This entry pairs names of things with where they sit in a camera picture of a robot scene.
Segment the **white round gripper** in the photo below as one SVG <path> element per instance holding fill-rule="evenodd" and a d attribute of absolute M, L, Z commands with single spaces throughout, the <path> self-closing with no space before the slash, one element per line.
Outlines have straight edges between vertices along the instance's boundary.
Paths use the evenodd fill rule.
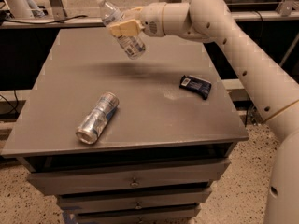
<path fill-rule="evenodd" d="M 124 11 L 126 21 L 118 21 L 108 26 L 116 37 L 137 36 L 143 30 L 151 37 L 165 36 L 163 29 L 163 10 L 165 3 L 152 3 L 145 7 L 133 7 Z"/>

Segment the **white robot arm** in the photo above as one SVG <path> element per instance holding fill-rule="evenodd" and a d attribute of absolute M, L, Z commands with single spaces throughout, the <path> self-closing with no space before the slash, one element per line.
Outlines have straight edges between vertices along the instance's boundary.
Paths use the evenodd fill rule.
<path fill-rule="evenodd" d="M 127 10 L 108 30 L 114 36 L 143 32 L 218 45 L 280 141 L 264 224 L 299 224 L 299 84 L 241 30 L 225 2 L 153 3 Z"/>

